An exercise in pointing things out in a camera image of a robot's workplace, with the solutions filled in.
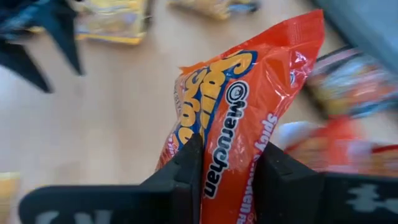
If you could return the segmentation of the red Saucy Noods noodle pack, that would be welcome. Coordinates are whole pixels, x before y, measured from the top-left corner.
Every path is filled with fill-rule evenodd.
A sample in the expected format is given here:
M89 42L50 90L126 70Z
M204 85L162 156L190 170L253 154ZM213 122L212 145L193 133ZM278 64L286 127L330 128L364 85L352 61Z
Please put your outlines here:
M371 143L361 138L356 123L345 117L330 120L314 132L312 139L315 151L309 166L321 172L358 172L360 158L371 148Z
M254 223L257 160L313 70L324 37L323 11L317 9L182 68L174 86L177 121L157 167L194 134L201 136L199 224Z

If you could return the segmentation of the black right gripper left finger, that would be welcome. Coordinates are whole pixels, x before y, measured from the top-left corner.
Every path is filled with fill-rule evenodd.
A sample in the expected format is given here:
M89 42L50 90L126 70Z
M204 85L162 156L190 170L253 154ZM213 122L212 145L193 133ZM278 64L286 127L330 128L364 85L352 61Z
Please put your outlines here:
M19 202L22 224L199 224L203 141L194 134L139 185L53 185Z

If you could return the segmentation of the white plastic bin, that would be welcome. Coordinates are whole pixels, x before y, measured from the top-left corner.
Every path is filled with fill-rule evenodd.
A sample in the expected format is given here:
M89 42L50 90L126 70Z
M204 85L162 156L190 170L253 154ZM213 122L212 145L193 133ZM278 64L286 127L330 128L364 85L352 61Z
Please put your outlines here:
M315 141L312 139L312 136L321 127L324 126L307 121L283 124L278 130L280 148L286 154L289 154L294 159L311 168L309 163L315 151ZM368 142L371 143L369 154L360 158L358 162L359 171L351 174L380 175L398 178L398 144Z

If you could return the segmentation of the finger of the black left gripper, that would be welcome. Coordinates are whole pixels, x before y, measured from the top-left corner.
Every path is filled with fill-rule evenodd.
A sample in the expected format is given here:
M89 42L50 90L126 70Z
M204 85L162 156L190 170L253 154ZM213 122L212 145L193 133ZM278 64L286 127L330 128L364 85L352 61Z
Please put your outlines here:
M39 23L50 34L76 74L82 76L84 75L84 70L80 63L78 48L75 42L75 16L75 12L46 12L39 19Z
M0 65L12 70L44 93L52 92L47 80L22 45L8 43L0 39Z

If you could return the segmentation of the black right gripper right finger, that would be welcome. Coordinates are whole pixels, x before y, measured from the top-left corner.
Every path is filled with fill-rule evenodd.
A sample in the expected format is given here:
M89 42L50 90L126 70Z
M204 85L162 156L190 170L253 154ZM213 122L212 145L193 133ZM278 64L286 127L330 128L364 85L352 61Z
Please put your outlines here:
M398 224L398 178L317 172L272 143L253 191L257 224Z

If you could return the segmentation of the yellow creamy chicken noodle pack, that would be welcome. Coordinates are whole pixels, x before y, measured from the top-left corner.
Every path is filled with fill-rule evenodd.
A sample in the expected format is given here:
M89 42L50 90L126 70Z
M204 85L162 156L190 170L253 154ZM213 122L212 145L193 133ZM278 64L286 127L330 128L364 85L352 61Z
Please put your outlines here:
M171 6L184 7L200 12L214 19L227 19L232 0L168 0Z
M147 0L82 0L77 11L77 39L137 45L147 33Z

